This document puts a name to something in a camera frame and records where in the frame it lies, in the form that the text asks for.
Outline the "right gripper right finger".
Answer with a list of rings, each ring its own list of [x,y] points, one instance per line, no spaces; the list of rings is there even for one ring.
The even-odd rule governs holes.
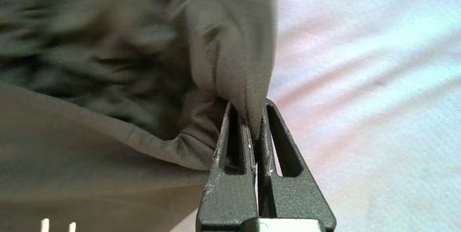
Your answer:
[[[312,219],[333,232],[336,218],[310,172],[275,103],[265,102],[259,144],[259,215],[262,218]]]

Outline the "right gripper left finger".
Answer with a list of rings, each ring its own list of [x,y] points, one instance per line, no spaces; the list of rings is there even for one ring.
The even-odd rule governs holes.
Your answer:
[[[228,148],[237,151],[235,174],[225,170]],[[258,217],[255,183],[256,161],[249,127],[235,107],[228,103],[198,207],[196,230],[239,232],[243,222]]]

